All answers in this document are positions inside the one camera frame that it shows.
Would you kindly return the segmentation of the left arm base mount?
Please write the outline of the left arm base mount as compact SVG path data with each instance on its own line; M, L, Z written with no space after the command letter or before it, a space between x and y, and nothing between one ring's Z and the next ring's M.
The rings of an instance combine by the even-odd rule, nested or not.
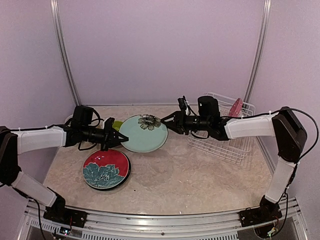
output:
M70 227L84 228L88 213L66 207L66 200L55 193L56 199L52 206L46 206L43 218Z

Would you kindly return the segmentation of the green bowl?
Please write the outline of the green bowl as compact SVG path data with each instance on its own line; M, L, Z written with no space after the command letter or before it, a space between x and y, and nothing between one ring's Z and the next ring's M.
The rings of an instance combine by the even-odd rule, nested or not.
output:
M112 127L116 130L119 131L121 126L122 126L123 122L119 121L119 120L115 120L112 124Z

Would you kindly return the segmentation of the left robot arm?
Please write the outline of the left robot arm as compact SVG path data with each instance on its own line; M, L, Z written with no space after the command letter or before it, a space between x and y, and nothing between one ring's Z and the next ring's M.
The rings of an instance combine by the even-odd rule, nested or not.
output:
M40 128L0 128L0 182L49 207L50 214L63 223L70 218L64 198L24 173L18 156L36 150L72 147L83 142L97 144L102 151L127 142L129 138L113 128L114 118L104 121L103 128L92 125L99 113L89 106L76 106L71 119L64 124Z

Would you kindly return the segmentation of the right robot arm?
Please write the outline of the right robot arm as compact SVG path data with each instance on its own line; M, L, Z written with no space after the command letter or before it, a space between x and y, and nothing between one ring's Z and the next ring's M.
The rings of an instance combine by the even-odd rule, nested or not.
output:
M185 97L179 98L179 110L162 118L161 123L180 135L205 131L207 137L218 141L263 136L276 139L278 161L275 172L263 197L266 203L255 212L260 222L268 221L276 212L273 204L280 201L295 177L298 163L308 154L304 151L308 134L295 115L297 109L285 106L257 115L222 116L218 100L214 97L201 96L197 102L198 114L188 115L191 108Z

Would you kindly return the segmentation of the teal floral mug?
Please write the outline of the teal floral mug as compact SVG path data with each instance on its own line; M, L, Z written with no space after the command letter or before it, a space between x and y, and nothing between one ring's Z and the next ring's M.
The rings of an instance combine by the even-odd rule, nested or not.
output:
M73 116L72 115L69 116L64 124L68 126L71 123L72 119L73 119Z

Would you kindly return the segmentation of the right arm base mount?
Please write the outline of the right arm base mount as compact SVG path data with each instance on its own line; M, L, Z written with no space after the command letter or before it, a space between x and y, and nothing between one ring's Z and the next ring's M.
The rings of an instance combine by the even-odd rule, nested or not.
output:
M240 211L238 215L243 228L267 223L283 216L279 204L267 200L265 196L260 200L258 207L246 208Z

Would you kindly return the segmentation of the dark red plate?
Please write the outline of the dark red plate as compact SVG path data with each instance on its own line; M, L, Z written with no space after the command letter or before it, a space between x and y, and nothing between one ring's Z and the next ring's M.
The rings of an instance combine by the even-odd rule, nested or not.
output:
M110 191L123 185L131 173L130 159L118 150L96 151L82 165L85 183L98 191Z

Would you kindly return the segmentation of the black rimmed plate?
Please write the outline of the black rimmed plate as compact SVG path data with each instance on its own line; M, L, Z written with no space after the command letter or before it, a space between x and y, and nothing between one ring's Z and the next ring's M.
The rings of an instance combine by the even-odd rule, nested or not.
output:
M93 163L98 170L92 178L92 187L100 191L110 191L123 185L131 173L131 162L127 155L118 150L97 151Z

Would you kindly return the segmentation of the light teal flower plate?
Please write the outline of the light teal flower plate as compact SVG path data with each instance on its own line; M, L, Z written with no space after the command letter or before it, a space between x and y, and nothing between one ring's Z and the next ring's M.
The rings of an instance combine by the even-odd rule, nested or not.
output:
M126 119L119 132L128 137L122 146L135 153L150 153L161 148L169 132L161 119L151 114L134 115Z

